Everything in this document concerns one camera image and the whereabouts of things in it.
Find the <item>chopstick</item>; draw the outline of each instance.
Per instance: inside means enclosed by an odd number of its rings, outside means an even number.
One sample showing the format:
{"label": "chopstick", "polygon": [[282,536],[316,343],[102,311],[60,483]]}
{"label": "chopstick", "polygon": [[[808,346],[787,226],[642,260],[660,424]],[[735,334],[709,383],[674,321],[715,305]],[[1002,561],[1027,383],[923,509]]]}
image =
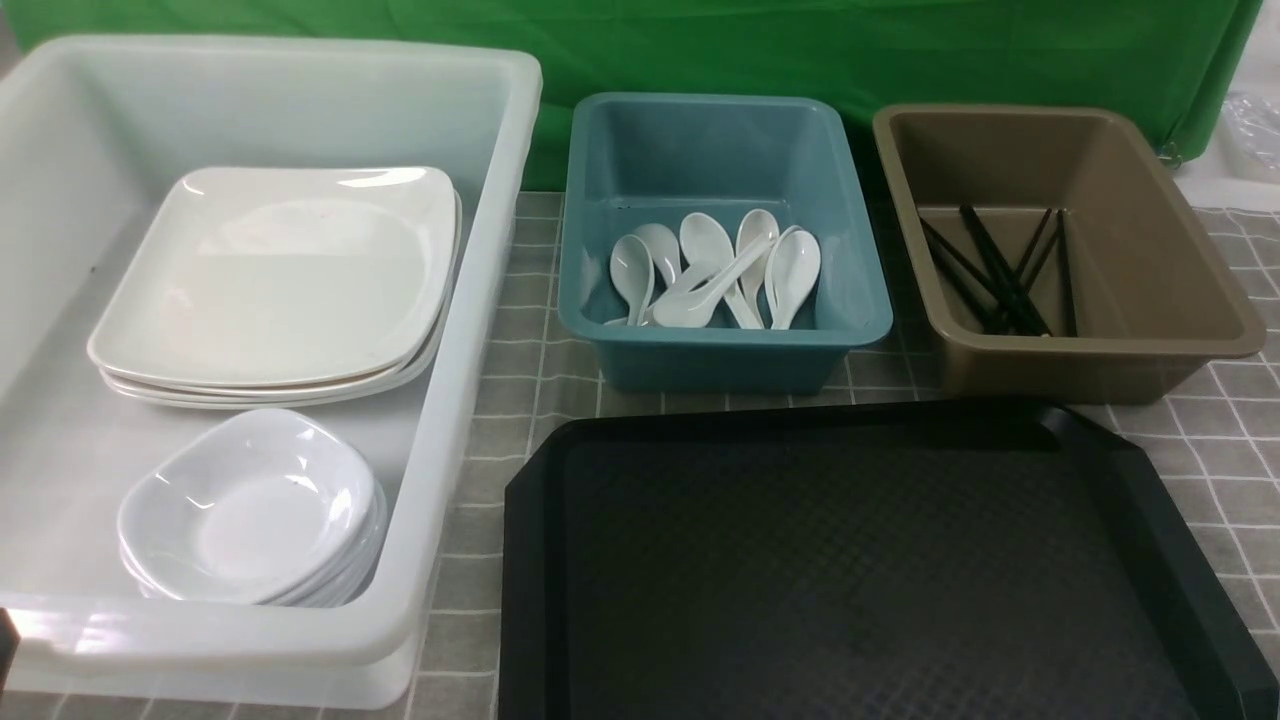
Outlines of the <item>chopstick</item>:
{"label": "chopstick", "polygon": [[982,274],[982,270],[979,270],[973,263],[970,263],[968,258],[961,255],[960,251],[956,250],[954,245],[947,242],[947,238],[942,237],[942,233],[934,229],[933,225],[931,225],[929,222],[925,220],[924,218],[920,218],[920,227],[923,227],[925,234],[929,236],[928,237],[929,241],[942,247],[942,250],[946,250],[947,255],[950,255],[951,259],[956,261],[956,264],[959,264],[961,268],[964,268],[966,273],[969,273],[969,277],[978,281],[978,284],[982,286],[982,290],[987,291],[987,295],[989,295],[997,302],[1000,301],[1000,291],[992,287],[992,284]]}
{"label": "chopstick", "polygon": [[[1030,292],[1036,286],[1036,281],[1039,279],[1050,255],[1056,251],[1059,258],[1059,282],[1061,283],[1062,295],[1064,337],[1079,337],[1075,293],[1071,284],[1070,250],[1066,246],[1066,211],[1059,209],[1055,213],[1052,208],[1044,210],[1039,223],[1036,225],[1036,232],[1032,233],[1027,247],[1021,252],[1021,258],[1018,260],[1016,268],[1009,265],[1009,261],[1000,252],[995,240],[992,240],[991,233],[972,205],[963,205],[960,215],[964,219],[965,228],[969,231],[974,247],[982,258],[983,265],[987,268],[987,273],[983,273],[982,269],[961,255],[924,218],[920,218],[920,227],[924,229],[929,255],[933,258],[938,274],[955,288],[956,295],[982,324],[983,332],[988,334],[1004,334],[1009,332],[1011,325],[1016,334],[1052,337],[1048,324],[1044,323],[1039,309],[1036,307],[1036,304],[1030,299]],[[1055,228],[1052,232],[1046,232],[1051,219],[1056,219]],[[974,295],[973,288],[960,275],[957,268],[963,269],[973,282],[995,300],[996,304],[993,307],[987,307]]]}
{"label": "chopstick", "polygon": [[1048,332],[1048,325],[1044,324],[1044,318],[1041,316],[1039,311],[1036,310],[1036,305],[1027,297],[1027,291],[1023,290],[1021,283],[1014,275],[1014,269],[1009,266],[1009,261],[1000,254],[1000,249],[991,240],[991,233],[987,232],[987,227],[982,224],[982,219],[974,213],[973,206],[961,205],[960,217],[964,218],[965,227],[969,228],[969,234],[978,247],[978,254],[982,255],[983,264],[987,265],[987,272],[992,275],[991,281],[1004,295],[1004,297],[997,296],[997,300],[1001,300],[1002,305],[1009,307],[1009,314],[1012,316],[1014,324],[1020,325],[1029,334],[1050,336],[1051,333]]}
{"label": "chopstick", "polygon": [[[929,255],[933,256],[933,266],[938,269],[938,274],[946,278],[947,283],[950,283],[951,287],[955,288],[956,295],[960,296],[960,301],[964,302],[965,307],[968,307],[969,311],[973,313],[974,318],[978,318],[978,323],[982,324],[982,332],[989,333],[996,327],[995,315],[992,315],[986,307],[982,306],[982,301],[979,301],[978,296],[975,296],[973,291],[969,290],[969,286],[965,284],[964,278],[961,278],[960,274],[956,273],[955,268],[952,268],[951,264],[947,263],[946,258],[943,258],[938,252],[936,245],[929,246]],[[952,258],[959,258],[959,256],[952,255]]]}
{"label": "chopstick", "polygon": [[1066,220],[1057,211],[1057,274],[1062,284],[1062,313],[1066,320],[1068,337],[1078,337],[1075,327],[1075,293],[1071,291],[1071,252],[1066,247]]}
{"label": "chopstick", "polygon": [[1032,254],[1036,251],[1036,246],[1039,245],[1039,238],[1044,233],[1044,225],[1048,224],[1048,218],[1052,214],[1052,208],[1044,210],[1044,215],[1041,218],[1039,224],[1036,225],[1036,233],[1032,234],[1032,240],[1027,243],[1027,250],[1023,251],[1021,259],[1018,260],[1018,269],[1014,270],[1014,274],[1018,275],[1019,282],[1023,278],[1023,273],[1027,272],[1027,264],[1030,263]]}

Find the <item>green cloth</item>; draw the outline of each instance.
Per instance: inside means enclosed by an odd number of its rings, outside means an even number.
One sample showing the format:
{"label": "green cloth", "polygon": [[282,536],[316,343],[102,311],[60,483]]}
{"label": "green cloth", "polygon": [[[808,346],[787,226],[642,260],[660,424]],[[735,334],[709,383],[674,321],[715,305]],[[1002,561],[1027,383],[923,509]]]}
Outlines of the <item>green cloth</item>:
{"label": "green cloth", "polygon": [[86,32],[374,37],[508,47],[543,65],[525,187],[564,183],[607,90],[797,95],[858,142],[904,101],[1092,105],[1185,159],[1208,142],[1261,0],[6,0],[24,47]]}

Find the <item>black tray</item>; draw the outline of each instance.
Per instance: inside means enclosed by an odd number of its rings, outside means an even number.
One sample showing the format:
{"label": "black tray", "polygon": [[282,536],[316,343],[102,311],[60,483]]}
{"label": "black tray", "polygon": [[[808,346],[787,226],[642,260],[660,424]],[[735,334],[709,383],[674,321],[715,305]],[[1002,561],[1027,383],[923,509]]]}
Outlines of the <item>black tray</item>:
{"label": "black tray", "polygon": [[1147,456],[1015,400],[571,423],[507,488],[499,717],[1266,719]]}

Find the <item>blue plastic bin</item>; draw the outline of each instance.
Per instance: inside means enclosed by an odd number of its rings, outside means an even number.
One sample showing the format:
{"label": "blue plastic bin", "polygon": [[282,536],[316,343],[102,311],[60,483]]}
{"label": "blue plastic bin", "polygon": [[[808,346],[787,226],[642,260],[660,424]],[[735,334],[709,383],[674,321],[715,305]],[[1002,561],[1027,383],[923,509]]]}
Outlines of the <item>blue plastic bin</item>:
{"label": "blue plastic bin", "polygon": [[[609,282],[613,243],[644,223],[678,232],[704,211],[737,233],[753,208],[818,238],[818,287],[788,331],[605,325],[626,315]],[[588,97],[573,113],[559,264],[559,316],[595,346],[625,392],[814,393],[893,311],[840,117],[799,97]]]}

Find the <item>white plastic bin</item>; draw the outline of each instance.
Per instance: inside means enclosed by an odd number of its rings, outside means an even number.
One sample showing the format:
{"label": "white plastic bin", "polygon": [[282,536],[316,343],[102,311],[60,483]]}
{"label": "white plastic bin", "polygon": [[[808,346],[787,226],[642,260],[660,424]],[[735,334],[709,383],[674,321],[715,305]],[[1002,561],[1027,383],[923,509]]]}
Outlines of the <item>white plastic bin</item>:
{"label": "white plastic bin", "polygon": [[[540,88],[518,53],[238,37],[64,38],[0,82],[0,606],[23,635],[9,688],[366,708],[401,694]],[[84,355],[165,192],[209,165],[417,164],[448,172],[465,209],[435,366],[307,411],[394,502],[367,591],[332,610],[140,598],[116,559],[119,498],[227,416],[116,396]]]}

